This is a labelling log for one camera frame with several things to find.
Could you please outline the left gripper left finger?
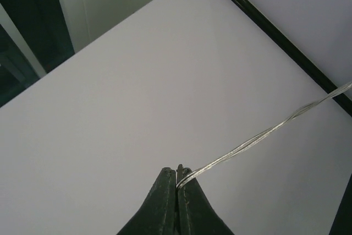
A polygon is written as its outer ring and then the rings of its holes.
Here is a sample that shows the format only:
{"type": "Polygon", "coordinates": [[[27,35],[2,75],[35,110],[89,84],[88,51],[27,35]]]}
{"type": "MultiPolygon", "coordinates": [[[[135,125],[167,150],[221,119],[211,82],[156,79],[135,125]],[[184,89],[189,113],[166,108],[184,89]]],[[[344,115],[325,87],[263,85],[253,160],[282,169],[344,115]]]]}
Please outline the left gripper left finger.
{"type": "Polygon", "coordinates": [[[147,197],[119,234],[173,234],[175,224],[175,170],[161,169],[147,197]]]}

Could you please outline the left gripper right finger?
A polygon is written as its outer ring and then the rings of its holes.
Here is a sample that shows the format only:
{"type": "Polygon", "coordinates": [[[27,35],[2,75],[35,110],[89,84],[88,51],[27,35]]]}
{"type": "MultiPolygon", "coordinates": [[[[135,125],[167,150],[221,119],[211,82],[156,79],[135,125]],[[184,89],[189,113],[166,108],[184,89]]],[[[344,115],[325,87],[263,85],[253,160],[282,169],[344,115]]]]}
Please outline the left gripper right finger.
{"type": "Polygon", "coordinates": [[[183,235],[233,234],[216,214],[196,179],[177,191],[175,233],[183,235]]]}

